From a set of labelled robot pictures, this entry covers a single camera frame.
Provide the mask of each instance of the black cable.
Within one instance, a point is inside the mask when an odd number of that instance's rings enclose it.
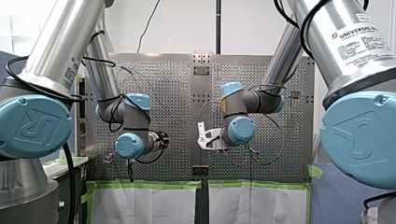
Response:
[[[115,67],[116,66],[116,64],[114,63],[114,62],[111,62],[111,61],[109,61],[109,60],[103,60],[103,59],[95,59],[95,58],[90,58],[90,57],[86,57],[86,56],[84,56],[84,57],[82,57],[83,59],[85,59],[85,60],[89,60],[89,61],[93,61],[93,62],[98,62],[98,63],[109,63],[109,66],[110,67]]]
[[[72,153],[69,145],[64,143],[64,155],[66,156],[67,169],[69,171],[69,188],[70,188],[70,205],[69,205],[69,224],[74,224],[75,210],[76,210],[76,175],[74,172],[74,165]]]
[[[91,42],[99,35],[104,35],[105,31],[101,30],[99,32],[96,32],[95,34],[92,35],[91,39],[90,39],[90,44]],[[95,59],[95,58],[90,58],[90,57],[82,57],[85,60],[89,60],[89,61],[94,61],[94,62],[98,62],[98,63],[109,63],[110,67],[116,67],[116,64],[114,62],[111,62],[109,60],[104,60],[104,59]],[[81,60],[82,65],[87,66],[87,64],[84,63],[84,60]]]
[[[154,163],[155,161],[157,161],[157,160],[160,159],[160,157],[163,155],[163,152],[165,151],[165,149],[164,149],[164,148],[161,148],[160,151],[161,151],[160,154],[159,154],[154,160],[152,160],[152,161],[141,161],[141,160],[139,160],[139,159],[134,159],[134,160],[137,161],[137,162],[139,162],[139,163],[142,163],[142,164],[152,164],[152,163]]]
[[[320,11],[320,9],[322,7],[324,7],[330,1],[331,0],[320,0],[320,2],[318,2],[314,6],[314,8],[312,8],[312,10],[310,10],[308,12],[308,14],[306,15],[306,17],[305,17],[305,19],[303,21],[303,24],[301,25],[301,28],[300,28],[300,42],[301,42],[301,46],[305,50],[306,54],[310,58],[312,58],[313,60],[315,60],[314,56],[313,56],[311,50],[308,48],[308,46],[306,45],[306,42],[305,42],[306,30],[307,30],[307,27],[309,27],[311,21],[314,19],[314,16]],[[364,0],[363,9],[366,10],[368,8],[368,6],[369,6],[369,0]]]
[[[139,53],[139,51],[140,51],[140,47],[142,46],[143,36],[145,36],[146,32],[148,31],[149,23],[151,22],[151,19],[154,16],[155,11],[157,10],[157,6],[160,4],[160,2],[161,2],[161,0],[157,1],[157,3],[155,4],[154,9],[151,12],[151,15],[148,18],[148,23],[146,24],[145,31],[143,31],[143,33],[142,33],[142,35],[140,36],[140,39],[139,39],[139,46],[137,47],[137,53]]]
[[[101,31],[96,32],[95,34],[93,34],[93,35],[91,36],[91,39],[90,39],[90,44],[91,44],[91,42],[92,42],[97,36],[99,36],[99,35],[104,35],[104,34],[105,34],[105,31],[104,31],[104,30],[101,30]]]
[[[364,200],[363,204],[366,209],[369,209],[370,207],[369,207],[368,203],[372,203],[372,202],[375,202],[375,201],[378,201],[381,199],[386,199],[386,198],[391,198],[391,197],[396,197],[396,191],[390,192],[390,193],[384,193],[384,194],[380,194],[380,195],[377,195],[372,198],[368,198],[368,199]]]
[[[123,95],[120,95],[119,97],[120,97],[120,99],[117,101],[116,104],[113,104],[113,106],[111,107],[111,110],[110,110],[110,121],[109,121],[109,123],[108,123],[108,129],[109,129],[112,133],[118,131],[120,128],[122,128],[122,125],[123,125],[123,121],[122,121],[121,124],[120,124],[120,126],[117,127],[116,129],[113,129],[113,128],[111,127],[112,124],[113,124],[113,121],[117,123],[117,121],[114,119],[114,115],[117,113],[117,110],[119,109],[120,104],[123,102]]]
[[[34,91],[36,93],[39,94],[43,94],[46,95],[50,98],[54,98],[57,99],[59,101],[64,101],[64,102],[68,102],[68,103],[79,103],[79,102],[84,102],[84,96],[82,95],[72,95],[73,97],[77,97],[75,99],[73,98],[69,98],[69,97],[64,97],[58,94],[54,94],[52,92],[49,92],[47,89],[44,89],[42,87],[38,87],[36,85],[30,84],[29,82],[26,82],[25,80],[21,79],[19,76],[17,76],[12,69],[10,68],[10,66],[14,63],[20,62],[20,61],[24,61],[27,60],[29,58],[29,56],[23,56],[23,57],[18,57],[18,58],[14,58],[9,60],[6,63],[6,71],[7,73],[13,77],[15,80],[17,80],[18,82],[20,82],[23,86],[27,87],[28,89],[30,89],[31,91]]]
[[[292,20],[285,12],[284,8],[283,8],[283,3],[279,4],[279,1],[282,2],[282,0],[274,0],[274,4],[275,7],[277,9],[277,11],[279,12],[279,14],[285,18],[286,22],[290,23],[291,25],[295,26],[298,28],[298,24],[296,21]]]
[[[127,169],[128,169],[128,177],[131,182],[134,182],[134,175],[132,170],[132,163],[131,160],[127,161]]]
[[[363,4],[364,11],[367,11],[367,8],[369,8],[369,4],[370,4],[369,0],[364,0],[364,4]]]
[[[151,161],[141,161],[139,159],[134,159],[135,161],[137,161],[139,163],[142,163],[142,164],[151,164],[151,163],[154,163],[155,161],[159,160],[160,157],[163,155],[163,152],[165,151],[165,148],[166,148],[165,144],[163,143],[163,136],[161,135],[161,133],[158,133],[158,132],[155,132],[155,131],[152,131],[152,130],[149,130],[149,131],[157,134],[157,136],[158,136],[157,141],[159,141],[160,144],[161,144],[161,147],[159,149],[161,152],[155,159],[153,159]]]

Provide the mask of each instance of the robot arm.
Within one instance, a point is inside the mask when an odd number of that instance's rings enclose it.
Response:
[[[109,60],[101,25],[87,48],[89,58]],[[116,151],[124,159],[136,159],[168,145],[167,134],[149,130],[149,96],[142,93],[121,95],[114,71],[107,63],[86,60],[93,90],[97,96],[96,115],[107,123],[121,123],[125,131],[116,142]]]
[[[248,114],[271,114],[282,109],[282,86],[292,77],[303,54],[299,33],[299,29],[288,23],[262,81],[267,90],[244,90],[239,82],[221,87],[225,128],[206,131],[204,122],[200,121],[198,144],[202,149],[220,150],[244,145],[256,134],[256,127]]]
[[[57,2],[23,71],[7,78],[0,88],[0,125],[8,127],[0,131],[0,155],[40,158],[61,148],[69,138],[73,129],[69,110],[77,101],[69,89],[85,51],[88,57],[108,60],[97,23],[104,8],[112,3]],[[98,116],[105,122],[123,124],[125,134],[116,143],[118,154],[135,159],[167,147],[166,133],[149,130],[149,97],[141,93],[120,95],[112,67],[85,62],[98,99]]]
[[[318,8],[319,2],[326,4]],[[288,24],[263,83],[283,85],[288,80],[300,59],[303,36],[329,88],[320,129],[329,158],[342,172],[365,185],[395,189],[396,140],[392,134],[396,132],[396,95],[367,91],[396,78],[395,56],[356,0],[289,0],[289,4],[300,28],[306,25],[305,34]],[[208,134],[210,131],[199,123],[198,143],[205,149],[248,142],[255,133],[248,113],[281,109],[281,100],[269,100],[280,94],[279,89],[245,91],[240,83],[228,83],[221,94],[226,127],[218,137]]]

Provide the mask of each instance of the bracket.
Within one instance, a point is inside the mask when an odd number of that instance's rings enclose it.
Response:
[[[224,143],[220,141],[222,128],[205,130],[203,121],[198,122],[198,145],[205,150],[225,150],[229,149]]]

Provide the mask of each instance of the green tape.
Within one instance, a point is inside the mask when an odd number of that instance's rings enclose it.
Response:
[[[316,179],[321,179],[323,176],[323,171],[317,166],[309,165],[309,176],[314,177]]]
[[[111,180],[111,181],[89,181],[87,186],[92,189],[199,189],[200,181],[145,181],[136,180]]]
[[[305,208],[305,223],[311,223],[311,184],[306,189],[306,208]]]
[[[239,189],[239,188],[262,188],[262,189],[307,189],[309,184],[277,183],[271,181],[248,181],[248,180],[209,180],[211,189]]]

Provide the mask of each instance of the metal frame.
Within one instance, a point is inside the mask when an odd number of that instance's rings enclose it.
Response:
[[[115,61],[116,63],[119,63],[120,65],[126,64],[126,63],[148,63],[147,68],[152,69],[152,67],[155,66],[167,66],[167,68],[172,67],[173,65],[177,65],[177,63],[183,63],[184,65],[188,66],[190,68],[190,74],[186,74],[186,76],[189,77],[189,82],[191,84],[190,86],[190,95],[183,95],[185,97],[184,102],[187,104],[190,102],[189,105],[186,105],[186,108],[189,108],[190,114],[189,116],[189,121],[191,122],[190,125],[190,145],[186,145],[186,151],[185,153],[189,154],[188,158],[190,158],[190,161],[183,161],[183,162],[188,162],[190,167],[190,170],[183,170],[183,172],[186,172],[183,177],[172,177],[172,176],[165,176],[161,177],[159,176],[158,172],[162,172],[164,169],[168,169],[169,173],[172,173],[173,167],[175,169],[180,168],[178,167],[180,164],[175,164],[174,162],[178,163],[177,159],[173,161],[171,158],[172,154],[169,154],[169,157],[166,156],[166,153],[173,153],[172,152],[172,137],[171,138],[171,146],[167,152],[164,153],[165,158],[164,160],[168,162],[166,166],[164,166],[164,163],[161,163],[161,160],[157,161],[156,164],[152,165],[145,165],[144,167],[140,164],[134,165],[134,173],[136,174],[136,178],[138,179],[147,179],[147,180],[157,180],[157,181],[170,181],[170,180],[192,180],[192,179],[237,179],[240,178],[241,176],[236,175],[235,177],[229,177],[229,176],[211,176],[211,166],[213,166],[213,163],[211,163],[210,159],[210,153],[204,150],[201,150],[197,144],[197,137],[198,137],[198,129],[197,129],[197,111],[201,108],[201,106],[207,102],[208,100],[219,100],[217,95],[214,94],[214,92],[217,92],[218,90],[212,90],[213,88],[213,66],[216,63],[247,63],[247,65],[251,63],[259,63],[261,67],[267,67],[269,64],[271,57],[268,56],[236,56],[236,55],[202,55],[202,54],[129,54],[129,53],[122,53],[122,54],[110,54],[111,60]],[[301,171],[301,174],[298,176],[281,176],[277,177],[275,175],[273,176],[259,176],[259,174],[254,175],[254,179],[259,179],[259,180],[269,180],[269,181],[280,181],[280,182],[306,182],[309,181],[309,173],[308,173],[308,168],[305,166],[306,164],[311,163],[311,154],[312,154],[312,129],[313,129],[313,97],[314,97],[314,62],[308,58],[302,58],[300,61],[300,66],[302,66],[301,72],[304,74],[300,74],[300,76],[304,76],[304,95],[301,95],[302,97],[306,97],[306,104],[304,104],[304,108],[300,108],[300,110],[304,111],[304,118],[303,118],[303,123],[304,123],[304,133],[296,133],[296,134],[303,134],[304,137],[298,137],[295,139],[304,139],[304,155],[302,156],[302,161],[301,163],[304,164],[304,169]],[[205,73],[205,68],[208,68],[209,74]],[[116,78],[119,78],[119,68],[116,68]],[[169,73],[164,74],[164,77],[166,76],[172,76],[172,71]],[[262,79],[263,74],[258,74],[258,79]],[[86,104],[86,113],[87,113],[87,118],[86,118],[86,133],[87,133],[87,138],[86,138],[86,151],[87,155],[91,158],[91,165],[89,168],[88,172],[88,178],[89,179],[97,179],[98,177],[101,179],[111,179],[115,178],[115,176],[107,176],[109,170],[118,171],[120,173],[117,178],[126,178],[127,177],[127,171],[126,171],[126,162],[121,161],[120,159],[117,158],[117,156],[114,158],[114,161],[110,164],[104,164],[102,161],[99,161],[103,158],[103,155],[100,155],[100,151],[98,150],[98,147],[103,146],[103,142],[95,142],[94,138],[94,129],[96,128],[96,117],[94,115],[94,107],[96,105],[96,102],[94,101],[94,96],[92,95],[92,87],[91,87],[91,82],[89,76],[85,77],[86,81],[86,96],[87,96],[87,104]],[[128,80],[130,84],[127,84],[127,88],[120,88],[121,92],[126,92],[126,91],[139,91],[136,90],[132,80]],[[119,86],[124,85],[123,81],[120,83],[119,81]],[[204,119],[207,122],[206,128],[211,128],[209,125],[214,124],[212,118],[216,114],[213,114],[213,109],[215,109],[216,105],[209,106],[206,111],[204,111]],[[160,116],[158,113],[155,113],[154,110],[153,112],[153,117],[154,116]],[[115,139],[116,135],[111,134],[110,135],[112,138]],[[104,172],[101,175],[94,174],[95,172]]]

